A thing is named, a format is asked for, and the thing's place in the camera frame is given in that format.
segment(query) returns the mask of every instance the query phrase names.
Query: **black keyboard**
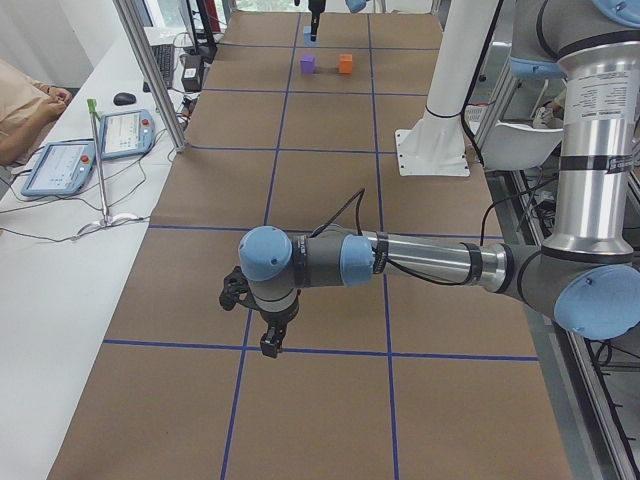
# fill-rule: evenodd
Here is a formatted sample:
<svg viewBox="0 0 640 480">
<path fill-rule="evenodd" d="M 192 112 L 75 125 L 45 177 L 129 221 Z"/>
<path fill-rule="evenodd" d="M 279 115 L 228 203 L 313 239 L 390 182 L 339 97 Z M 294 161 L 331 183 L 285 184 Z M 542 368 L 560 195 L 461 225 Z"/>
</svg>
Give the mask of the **black keyboard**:
<svg viewBox="0 0 640 480">
<path fill-rule="evenodd" d="M 153 56 L 156 59 L 156 63 L 158 64 L 158 68 L 160 69 L 160 73 L 162 74 L 162 80 L 164 80 L 165 86 L 167 88 L 171 88 L 173 86 L 174 70 L 173 52 L 175 51 L 173 45 L 170 43 L 162 45 L 151 45 L 151 51 L 153 52 Z M 149 91 L 149 85 L 147 85 L 147 82 L 144 82 L 142 89 L 145 92 Z"/>
</svg>

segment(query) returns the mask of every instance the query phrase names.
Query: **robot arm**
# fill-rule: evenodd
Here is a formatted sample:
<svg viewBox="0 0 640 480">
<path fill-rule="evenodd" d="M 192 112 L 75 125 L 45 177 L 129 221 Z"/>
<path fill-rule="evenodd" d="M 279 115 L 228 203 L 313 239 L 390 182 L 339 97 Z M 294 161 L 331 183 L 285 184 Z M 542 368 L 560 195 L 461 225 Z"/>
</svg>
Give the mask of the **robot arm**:
<svg viewBox="0 0 640 480">
<path fill-rule="evenodd" d="M 514 73 L 548 75 L 557 62 L 568 80 L 556 224 L 541 249 L 336 228 L 289 238 L 258 227 L 240 244 L 241 267 L 225 278 L 222 306 L 259 311 L 268 324 L 261 348 L 274 358 L 302 288 L 353 286 L 379 273 L 479 285 L 591 339 L 613 338 L 636 325 L 640 273 L 629 265 L 633 251 L 622 227 L 640 89 L 638 3 L 517 2 Z"/>
</svg>

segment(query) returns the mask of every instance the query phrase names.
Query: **red object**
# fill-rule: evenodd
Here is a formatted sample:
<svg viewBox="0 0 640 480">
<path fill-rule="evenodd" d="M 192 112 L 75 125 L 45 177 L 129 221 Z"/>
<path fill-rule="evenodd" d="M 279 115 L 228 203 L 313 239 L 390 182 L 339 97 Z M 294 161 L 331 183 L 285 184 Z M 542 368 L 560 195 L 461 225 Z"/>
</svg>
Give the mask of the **red object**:
<svg viewBox="0 0 640 480">
<path fill-rule="evenodd" d="M 209 17 L 209 25 L 214 32 L 221 32 L 220 24 L 218 23 L 218 11 L 216 10 L 216 3 L 214 0 L 204 0 L 204 4 L 207 7 L 207 16 Z"/>
</svg>

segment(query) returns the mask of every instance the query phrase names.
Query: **computer mouse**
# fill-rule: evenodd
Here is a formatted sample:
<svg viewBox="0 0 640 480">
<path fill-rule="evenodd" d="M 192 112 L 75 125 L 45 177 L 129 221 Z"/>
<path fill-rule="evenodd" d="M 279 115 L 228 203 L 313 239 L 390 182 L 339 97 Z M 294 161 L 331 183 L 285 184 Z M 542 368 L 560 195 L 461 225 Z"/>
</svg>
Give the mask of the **computer mouse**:
<svg viewBox="0 0 640 480">
<path fill-rule="evenodd" d="M 113 103 L 115 105 L 131 105 L 132 103 L 136 103 L 137 99 L 133 93 L 120 92 L 113 97 Z"/>
</svg>

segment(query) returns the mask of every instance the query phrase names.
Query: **white plastic part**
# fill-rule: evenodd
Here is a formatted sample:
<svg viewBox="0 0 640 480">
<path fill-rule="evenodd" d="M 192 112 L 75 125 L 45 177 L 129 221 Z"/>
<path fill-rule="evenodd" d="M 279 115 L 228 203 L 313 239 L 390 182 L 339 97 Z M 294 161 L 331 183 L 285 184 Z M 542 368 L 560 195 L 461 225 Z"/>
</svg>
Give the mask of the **white plastic part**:
<svg viewBox="0 0 640 480">
<path fill-rule="evenodd" d="M 429 90 L 429 110 L 462 111 L 499 0 L 453 0 Z M 425 110 L 411 130 L 396 131 L 400 175 L 469 176 L 460 117 Z"/>
</svg>

